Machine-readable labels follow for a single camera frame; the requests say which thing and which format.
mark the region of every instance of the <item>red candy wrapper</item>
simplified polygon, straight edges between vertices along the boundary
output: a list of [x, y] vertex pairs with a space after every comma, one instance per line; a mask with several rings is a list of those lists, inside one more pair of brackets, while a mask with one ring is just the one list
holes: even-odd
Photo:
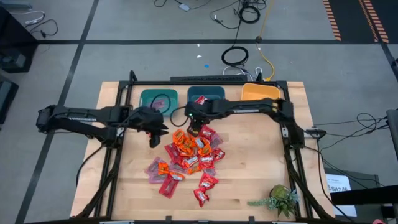
[[212, 177], [214, 177], [217, 174], [215, 169], [204, 170], [203, 172], [208, 174], [208, 175], [210, 175], [210, 176], [212, 176]]
[[211, 135], [215, 134], [215, 133], [216, 133], [215, 130], [209, 128], [207, 125], [203, 125], [203, 127], [200, 130], [199, 137], [203, 137], [203, 138], [211, 141]]
[[213, 151], [213, 155], [214, 155], [214, 160], [218, 162], [224, 158], [225, 152], [222, 151], [220, 148], [218, 148]]
[[222, 138], [217, 133], [214, 133], [211, 135], [210, 147], [216, 149], [223, 142]]
[[179, 172], [179, 173], [182, 173], [182, 174], [186, 174], [186, 173], [187, 173], [187, 168], [181, 166], [180, 164], [173, 164], [173, 163], [170, 163], [170, 164], [169, 164], [169, 171], [172, 171], [172, 172]]
[[152, 175], [153, 173], [157, 173], [159, 170], [159, 163], [165, 162], [162, 158], [156, 157], [154, 161], [149, 165], [149, 167], [145, 170], [145, 173], [148, 175]]
[[178, 151], [178, 148], [174, 143], [169, 144], [169, 145], [165, 146], [164, 148], [166, 149], [167, 153], [169, 154], [169, 156], [172, 160], [172, 163], [181, 164], [182, 157], [180, 156], [180, 152]]
[[206, 195], [206, 188], [201, 187], [193, 191], [193, 194], [199, 201], [199, 206], [202, 208], [206, 201], [209, 201], [209, 196]]
[[200, 179], [199, 182], [199, 187], [203, 187], [206, 190], [212, 189], [214, 185], [218, 183], [218, 180], [216, 177], [212, 177], [206, 173], [204, 173]]
[[171, 175], [167, 175], [162, 186], [160, 187], [159, 193], [168, 198], [172, 198], [178, 183], [178, 180], [173, 179]]
[[149, 183], [150, 184], [161, 184], [166, 179], [167, 175], [159, 175], [159, 174], [152, 174], [149, 176]]
[[197, 98], [197, 100], [195, 100], [195, 103], [202, 105], [205, 103], [205, 100], [207, 100], [205, 96], [200, 96], [199, 98]]
[[199, 159], [199, 166], [201, 167], [202, 170], [207, 170], [207, 169], [214, 169], [214, 161], [215, 158], [213, 155], [201, 157]]

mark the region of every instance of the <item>candy pile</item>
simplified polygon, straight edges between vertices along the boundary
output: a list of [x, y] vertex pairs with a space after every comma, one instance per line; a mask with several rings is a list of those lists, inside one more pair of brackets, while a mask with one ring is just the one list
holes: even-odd
[[[196, 103], [203, 104], [206, 98], [199, 97]], [[215, 162], [224, 158], [225, 153], [218, 147], [223, 140], [208, 126], [203, 126], [199, 135], [193, 137], [177, 130], [173, 134], [173, 143], [165, 146], [171, 158], [170, 164], [156, 157], [145, 170], [149, 175], [149, 183], [162, 184], [159, 193], [171, 198], [177, 184], [185, 180], [183, 174], [194, 174], [203, 171], [199, 182], [199, 188], [193, 191], [199, 206], [203, 206], [209, 197], [207, 190], [212, 189], [218, 183], [215, 171]]]

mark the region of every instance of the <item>orange striped tape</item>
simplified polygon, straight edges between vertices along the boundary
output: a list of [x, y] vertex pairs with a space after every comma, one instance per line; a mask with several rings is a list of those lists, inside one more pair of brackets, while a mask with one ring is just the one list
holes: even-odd
[[329, 0], [323, 0], [323, 5], [325, 6], [326, 13], [328, 14], [333, 35], [335, 36], [336, 40], [341, 41], [340, 31], [338, 30], [338, 26], [335, 20], [335, 16], [333, 15], [333, 12], [331, 10]]
[[383, 25], [381, 24], [381, 21], [379, 19], [379, 17], [377, 16], [376, 11], [373, 8], [372, 2], [370, 0], [363, 0], [363, 2], [365, 3], [366, 9], [369, 12], [369, 15], [371, 16], [372, 21], [374, 22], [374, 25], [376, 26], [377, 32], [379, 33], [381, 40], [384, 43], [388, 43], [389, 39], [387, 36], [387, 33], [385, 32]]
[[366, 9], [365, 9], [365, 6], [364, 6], [364, 5], [370, 4], [370, 0], [358, 0], [358, 1], [359, 1], [359, 4], [360, 4], [361, 7], [362, 7], [362, 11], [363, 11], [363, 13], [364, 13], [364, 15], [365, 15], [365, 17], [366, 17], [366, 20], [367, 20], [367, 22], [368, 22], [368, 24], [369, 24], [369, 27], [370, 27], [371, 30], [372, 30], [372, 34], [373, 34], [374, 41], [375, 41], [375, 42], [378, 42], [378, 41], [379, 41], [379, 38], [378, 38], [377, 35], [376, 35], [376, 31], [374, 30], [374, 27], [373, 27], [373, 25], [372, 25], [371, 19], [370, 19], [368, 13], [366, 12]]

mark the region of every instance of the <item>white cable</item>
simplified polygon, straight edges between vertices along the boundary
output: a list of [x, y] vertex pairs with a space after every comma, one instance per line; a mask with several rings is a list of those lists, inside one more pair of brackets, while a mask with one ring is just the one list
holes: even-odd
[[36, 23], [40, 22], [40, 20], [44, 18], [45, 12], [39, 10], [39, 11], [22, 12], [22, 13], [10, 12], [10, 14], [12, 14], [12, 15], [28, 15], [28, 14], [32, 14], [32, 13], [38, 13], [38, 12], [40, 12], [40, 13], [42, 14], [42, 16], [40, 16], [40, 17], [37, 18], [37, 19], [33, 19], [33, 20], [31, 20], [31, 21], [25, 21], [25, 24], [26, 24], [26, 25], [31, 25], [31, 24], [36, 24]]
[[259, 69], [260, 72], [262, 73], [262, 68], [260, 68], [260, 67], [257, 67], [257, 68], [256, 68], [256, 75], [259, 76], [259, 73], [257, 72], [257, 69]]
[[[225, 71], [226, 71], [229, 67], [231, 67], [231, 66], [227, 66], [227, 67], [224, 68], [224, 70], [223, 70], [223, 75], [225, 75]], [[252, 81], [254, 81], [253, 76], [252, 76], [250, 73], [244, 72], [242, 68], [239, 68], [239, 67], [235, 67], [235, 68], [238, 68], [238, 69], [241, 71], [241, 73], [238, 73], [238, 74], [236, 74], [236, 75], [249, 75], [250, 79], [251, 79]]]

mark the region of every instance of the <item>black box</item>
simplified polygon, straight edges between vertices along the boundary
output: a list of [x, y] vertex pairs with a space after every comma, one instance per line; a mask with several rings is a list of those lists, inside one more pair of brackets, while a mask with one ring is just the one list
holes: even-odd
[[38, 41], [0, 7], [0, 68], [8, 73], [28, 72]]
[[0, 80], [0, 124], [4, 124], [11, 103], [17, 94], [18, 85], [6, 80]]

